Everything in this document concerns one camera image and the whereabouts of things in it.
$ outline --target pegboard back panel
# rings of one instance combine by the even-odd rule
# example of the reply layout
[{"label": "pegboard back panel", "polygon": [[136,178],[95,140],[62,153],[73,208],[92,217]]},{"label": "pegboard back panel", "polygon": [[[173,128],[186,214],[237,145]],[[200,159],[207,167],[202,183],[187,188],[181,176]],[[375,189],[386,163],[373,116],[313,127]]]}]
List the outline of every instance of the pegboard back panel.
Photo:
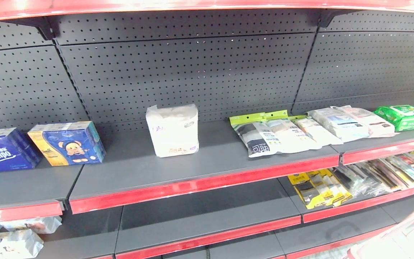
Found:
[{"label": "pegboard back panel", "polygon": [[54,46],[0,50],[0,128],[87,120]]},{"label": "pegboard back panel", "polygon": [[329,106],[351,105],[353,107],[374,110],[381,105],[413,104],[414,90],[383,93],[376,95],[359,95],[351,97],[295,102],[292,108],[293,115],[301,115],[309,110],[326,108]]},{"label": "pegboard back panel", "polygon": [[0,49],[52,45],[34,27],[0,22]]},{"label": "pegboard back panel", "polygon": [[318,33],[296,101],[414,90],[414,33]]},{"label": "pegboard back panel", "polygon": [[414,13],[364,10],[335,16],[327,28],[328,31],[413,31]]},{"label": "pegboard back panel", "polygon": [[146,108],[212,113],[294,101],[314,34],[61,46],[91,118],[143,120]]},{"label": "pegboard back panel", "polygon": [[320,10],[247,9],[92,13],[49,17],[61,45],[315,32]]}]

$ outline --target white package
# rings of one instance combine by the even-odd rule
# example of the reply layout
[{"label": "white package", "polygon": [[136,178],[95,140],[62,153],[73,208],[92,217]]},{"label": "white package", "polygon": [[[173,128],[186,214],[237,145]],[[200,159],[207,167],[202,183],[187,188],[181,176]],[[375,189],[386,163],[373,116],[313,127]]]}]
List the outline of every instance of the white package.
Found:
[{"label": "white package", "polygon": [[146,110],[154,151],[158,157],[193,154],[199,150],[197,107],[194,104]]},{"label": "white package", "polygon": [[309,149],[321,149],[322,146],[308,137],[289,119],[275,119],[266,122],[281,141],[282,153],[298,153]]},{"label": "white package", "polygon": [[46,218],[20,219],[0,222],[7,231],[21,231],[31,229],[37,234],[52,234],[62,224],[60,216]]},{"label": "white package", "polygon": [[248,150],[248,157],[268,156],[281,151],[281,141],[264,122],[231,125]]},{"label": "white package", "polygon": [[322,108],[310,110],[308,115],[343,142],[368,138],[368,128],[342,110]]},{"label": "white package", "polygon": [[353,108],[351,105],[333,108],[347,113],[353,119],[366,126],[370,138],[392,137],[399,134],[395,132],[396,128],[394,125],[369,110]]},{"label": "white package", "polygon": [[44,241],[32,230],[0,233],[0,259],[28,259],[38,256]]},{"label": "white package", "polygon": [[343,144],[341,139],[330,133],[330,131],[327,131],[322,125],[310,117],[297,119],[294,123],[321,146]]}]

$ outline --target red shelf trim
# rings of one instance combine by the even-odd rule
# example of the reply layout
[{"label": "red shelf trim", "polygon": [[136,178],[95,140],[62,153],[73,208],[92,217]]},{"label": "red shelf trim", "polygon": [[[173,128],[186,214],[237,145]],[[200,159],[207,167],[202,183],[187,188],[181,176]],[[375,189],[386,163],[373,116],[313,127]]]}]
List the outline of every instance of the red shelf trim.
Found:
[{"label": "red shelf trim", "polygon": [[0,209],[0,222],[62,215],[60,202]]},{"label": "red shelf trim", "polygon": [[342,8],[414,13],[409,0],[0,0],[0,20],[74,13],[245,8]]},{"label": "red shelf trim", "polygon": [[114,194],[99,195],[90,198],[70,200],[71,210],[75,213],[85,213],[92,210],[102,210],[148,200],[172,197],[177,195],[202,192],[207,190],[229,187],[249,182],[257,182],[301,172],[309,172],[338,165],[338,156],[304,161],[292,164],[256,169],[251,171],[220,175],[209,178],[194,179],[160,186],[128,190]]},{"label": "red shelf trim", "polygon": [[320,253],[320,252],[323,252],[323,251],[327,251],[327,250],[330,250],[330,249],[335,249],[335,248],[340,247],[340,246],[345,246],[345,245],[348,245],[348,244],[356,243],[356,242],[359,242],[359,241],[362,241],[362,240],[365,240],[365,239],[368,239],[368,238],[372,238],[372,237],[374,237],[378,234],[381,234],[382,232],[390,229],[393,226],[395,226],[395,225],[391,225],[391,226],[388,226],[388,227],[385,227],[385,228],[380,228],[379,230],[376,230],[376,231],[371,231],[371,232],[361,234],[361,235],[358,235],[358,236],[353,236],[353,237],[343,239],[343,240],[340,240],[340,241],[337,241],[337,242],[333,242],[333,243],[330,243],[330,244],[313,247],[312,249],[306,249],[306,250],[303,250],[303,251],[287,254],[286,259],[298,259],[298,258],[302,258],[302,257],[309,256],[309,255],[312,255],[312,254],[317,254],[317,253]]},{"label": "red shelf trim", "polygon": [[391,146],[380,147],[343,154],[343,164],[354,164],[358,162],[373,160],[377,158],[392,156],[396,154],[414,151],[414,141],[395,144]]},{"label": "red shelf trim", "polygon": [[408,197],[410,195],[414,195],[414,187],[407,189],[407,190],[374,197],[368,200],[345,204],[339,207],[330,208],[326,210],[320,210],[320,211],[313,212],[313,213],[307,213],[303,215],[303,222],[308,223],[308,222],[320,220],[323,218],[330,218],[330,217],[334,217],[334,216],[341,215],[344,213],[353,212],[355,210],[362,210],[368,207],[380,205],[380,204],[390,202],[393,200],[399,200],[399,199]]},{"label": "red shelf trim", "polygon": [[292,218],[285,218],[281,220],[271,221],[258,225],[253,225],[245,228],[238,228],[236,230],[225,231],[222,233],[212,234],[208,236],[201,236],[184,241],[178,241],[175,243],[165,244],[161,246],[150,247],[147,249],[141,249],[131,251],[123,254],[116,254],[116,259],[143,259],[162,254],[169,254],[186,249],[192,249],[199,246],[206,246],[214,243],[228,241],[235,238],[244,236],[251,236],[266,231],[277,230],[279,228],[285,228],[301,224],[301,216],[295,216]]}]

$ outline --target blue tissue pack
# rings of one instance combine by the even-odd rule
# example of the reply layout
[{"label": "blue tissue pack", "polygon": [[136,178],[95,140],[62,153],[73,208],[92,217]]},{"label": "blue tissue pack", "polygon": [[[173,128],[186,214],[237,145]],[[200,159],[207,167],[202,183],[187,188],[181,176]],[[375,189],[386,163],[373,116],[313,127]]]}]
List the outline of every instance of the blue tissue pack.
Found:
[{"label": "blue tissue pack", "polygon": [[0,128],[0,172],[32,169],[42,156],[17,128]]}]

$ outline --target cartoon bear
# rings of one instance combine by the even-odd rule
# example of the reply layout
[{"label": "cartoon bear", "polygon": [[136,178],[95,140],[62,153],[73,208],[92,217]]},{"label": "cartoon bear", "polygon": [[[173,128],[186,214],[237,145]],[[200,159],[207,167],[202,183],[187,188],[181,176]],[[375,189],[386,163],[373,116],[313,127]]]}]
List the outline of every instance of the cartoon bear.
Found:
[{"label": "cartoon bear", "polygon": [[62,142],[59,142],[59,147],[66,150],[67,155],[73,160],[75,163],[80,162],[87,162],[88,159],[85,156],[87,149],[81,148],[82,144],[79,141],[76,140],[64,140]]}]

